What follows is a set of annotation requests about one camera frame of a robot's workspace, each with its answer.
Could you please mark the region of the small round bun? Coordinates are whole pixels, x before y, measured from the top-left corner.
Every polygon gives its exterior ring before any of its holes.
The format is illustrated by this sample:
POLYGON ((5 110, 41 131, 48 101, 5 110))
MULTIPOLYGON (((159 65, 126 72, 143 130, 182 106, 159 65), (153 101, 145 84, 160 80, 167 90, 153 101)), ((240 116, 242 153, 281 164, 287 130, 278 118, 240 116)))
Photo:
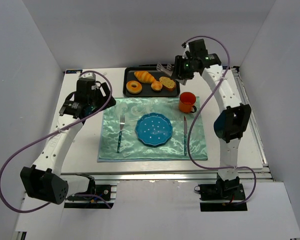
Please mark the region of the small round bun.
POLYGON ((160 81, 154 81, 151 83, 151 89, 155 92, 160 92, 163 88, 163 84, 160 81))

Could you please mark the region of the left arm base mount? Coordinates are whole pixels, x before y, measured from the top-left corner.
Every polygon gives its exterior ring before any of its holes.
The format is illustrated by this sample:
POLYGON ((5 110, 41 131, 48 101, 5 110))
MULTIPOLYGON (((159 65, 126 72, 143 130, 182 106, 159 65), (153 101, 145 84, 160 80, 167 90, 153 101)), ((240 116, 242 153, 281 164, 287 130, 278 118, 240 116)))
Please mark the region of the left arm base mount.
POLYGON ((98 184, 88 174, 66 175, 69 193, 64 201, 66 209, 111 209, 116 198, 115 186, 98 184))

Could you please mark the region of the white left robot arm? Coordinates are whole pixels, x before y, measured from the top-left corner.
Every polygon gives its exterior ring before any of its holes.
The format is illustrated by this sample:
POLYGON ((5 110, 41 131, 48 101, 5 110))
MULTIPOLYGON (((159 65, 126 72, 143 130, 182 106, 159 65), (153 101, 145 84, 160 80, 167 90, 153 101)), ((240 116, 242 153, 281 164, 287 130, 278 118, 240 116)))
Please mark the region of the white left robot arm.
POLYGON ((58 112, 53 136, 49 137, 31 167, 23 167, 21 181, 30 198, 61 204, 67 197, 81 195, 91 198, 96 193, 94 178, 87 174, 61 177, 66 155, 88 117, 116 104, 106 82, 96 79, 95 71, 78 76, 76 90, 64 100, 58 112))

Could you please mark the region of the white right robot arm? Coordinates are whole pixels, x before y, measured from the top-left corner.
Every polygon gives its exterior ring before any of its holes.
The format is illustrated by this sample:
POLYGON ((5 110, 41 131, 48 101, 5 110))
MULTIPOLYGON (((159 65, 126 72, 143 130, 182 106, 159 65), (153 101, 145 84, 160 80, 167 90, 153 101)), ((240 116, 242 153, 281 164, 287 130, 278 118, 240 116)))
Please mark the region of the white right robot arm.
POLYGON ((186 40, 182 47, 184 53, 175 57, 171 78, 185 85, 195 73, 199 73, 208 84, 211 90, 208 98, 215 98, 220 112, 213 124, 220 145, 215 192, 221 198, 232 197, 240 185, 238 149, 252 109, 236 96, 226 79, 230 67, 223 68, 218 55, 208 53, 202 36, 186 40))

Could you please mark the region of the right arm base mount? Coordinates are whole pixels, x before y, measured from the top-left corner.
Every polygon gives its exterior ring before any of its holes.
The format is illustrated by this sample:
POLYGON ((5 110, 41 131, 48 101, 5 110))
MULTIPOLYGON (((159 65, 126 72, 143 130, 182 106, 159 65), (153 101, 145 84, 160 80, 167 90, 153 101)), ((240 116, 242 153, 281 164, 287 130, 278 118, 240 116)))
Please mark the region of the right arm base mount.
POLYGON ((218 175, 213 184, 199 184, 194 187, 199 194, 201 212, 246 212, 248 210, 240 178, 222 180, 218 175))

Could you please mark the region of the metal serving tongs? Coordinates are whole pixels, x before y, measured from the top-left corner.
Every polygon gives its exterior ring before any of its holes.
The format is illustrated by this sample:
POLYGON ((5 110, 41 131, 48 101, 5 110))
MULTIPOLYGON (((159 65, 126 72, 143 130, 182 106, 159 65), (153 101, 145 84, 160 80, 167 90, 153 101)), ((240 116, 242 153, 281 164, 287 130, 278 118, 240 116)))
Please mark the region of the metal serving tongs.
POLYGON ((166 66, 164 66, 163 64, 158 62, 157 65, 156 65, 156 70, 166 74, 169 77, 171 77, 173 75, 173 72, 174 72, 174 66, 171 65, 170 63, 168 63, 166 66))

